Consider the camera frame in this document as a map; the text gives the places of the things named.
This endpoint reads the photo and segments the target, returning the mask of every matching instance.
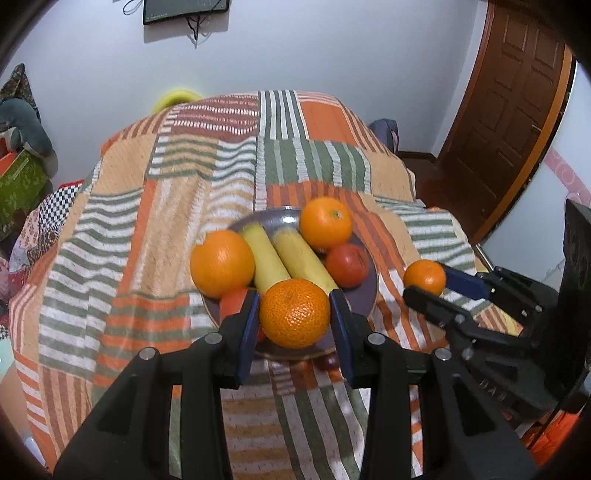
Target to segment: door panel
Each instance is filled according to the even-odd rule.
[[[553,104],[564,56],[554,31],[496,5],[472,96],[441,167],[486,219],[509,190]]]

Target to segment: door frame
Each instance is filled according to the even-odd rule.
[[[474,62],[474,68],[472,69],[472,74],[470,75],[470,80],[468,81],[466,92],[460,104],[460,108],[457,111],[456,118],[453,121],[449,133],[447,134],[447,138],[443,144],[443,147],[441,148],[441,152],[437,157],[436,165],[438,167],[441,166],[443,160],[445,159],[446,155],[448,155],[451,149],[453,139],[457,133],[457,129],[464,117],[464,114],[466,113],[468,104],[472,98],[472,93],[474,92],[474,88],[476,87],[476,82],[478,81],[478,77],[480,76],[480,71],[482,69],[482,64],[484,62],[484,57],[486,49],[488,47],[488,41],[491,36],[491,27],[494,18],[495,1],[489,0],[488,7],[486,9],[484,29],[482,31],[482,38],[480,39],[480,46],[478,47],[476,61]],[[476,231],[473,238],[470,239],[472,244],[477,244],[478,242],[481,242],[491,232],[495,225],[501,220],[501,217],[503,217],[505,212],[507,212],[507,210],[511,207],[513,202],[517,199],[520,191],[528,181],[531,173],[534,171],[536,166],[538,166],[538,164],[542,161],[542,153],[545,151],[546,147],[552,140],[553,134],[556,132],[556,126],[560,123],[561,120],[561,110],[567,95],[567,91],[569,89],[572,64],[573,53],[565,43],[564,57],[562,62],[562,68],[560,71],[560,77],[558,78],[556,93],[554,95],[554,99],[552,100],[552,104],[550,105],[550,111],[548,112],[548,116],[546,117],[544,125],[542,126],[542,129],[540,131],[540,135],[538,136],[538,140],[536,140],[530,154],[528,155],[525,163],[521,167],[519,174],[517,175],[517,177],[507,190],[507,192],[500,199],[498,205],[488,216],[488,218],[485,220],[482,226]]]

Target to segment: teal plush toy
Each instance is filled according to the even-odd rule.
[[[23,149],[41,160],[53,151],[35,110],[20,98],[0,101],[0,137],[10,151]]]

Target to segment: patchwork bedspread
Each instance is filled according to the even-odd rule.
[[[175,351],[215,329],[189,274],[195,242],[253,211],[302,206],[322,195],[349,206],[355,233],[374,258],[374,329],[405,348],[444,344],[440,329],[405,306],[401,277],[419,258],[473,274],[474,254],[448,212],[415,203],[402,161],[352,111],[333,97],[293,91],[175,106],[103,146],[59,236],[33,254],[10,301],[28,419],[49,467],[141,348]],[[38,217],[30,223],[34,229]],[[39,252],[35,242],[25,243],[21,255]],[[496,308],[444,294],[489,328],[506,331]],[[369,392],[351,390],[338,369],[256,359],[246,385],[222,398],[236,479],[359,476]],[[410,400],[419,474],[416,390]],[[175,475],[179,409],[175,391]]]

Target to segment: cable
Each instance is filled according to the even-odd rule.
[[[132,4],[133,2],[137,2],[137,4],[133,8],[127,10],[128,5]],[[123,6],[123,14],[124,15],[132,15],[132,14],[136,13],[137,10],[138,10],[138,8],[141,6],[142,3],[144,3],[144,0],[129,0]]]
[[[217,6],[221,3],[222,0],[217,0],[216,4],[205,13],[203,20],[201,20],[201,14],[197,15],[197,20],[195,20],[191,15],[186,16],[187,25],[193,32],[193,38],[195,39],[195,45],[197,44],[197,39],[199,37],[199,27],[203,22],[205,22],[211,13],[217,8]]]

